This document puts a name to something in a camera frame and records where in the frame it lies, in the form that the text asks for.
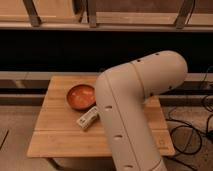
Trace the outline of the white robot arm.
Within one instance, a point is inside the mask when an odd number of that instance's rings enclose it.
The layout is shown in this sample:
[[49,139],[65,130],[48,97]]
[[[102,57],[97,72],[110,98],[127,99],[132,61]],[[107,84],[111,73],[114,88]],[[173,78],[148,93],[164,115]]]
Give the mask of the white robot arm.
[[98,76],[96,104],[117,171],[167,171],[144,114],[144,101],[180,86],[187,73],[179,53],[161,51]]

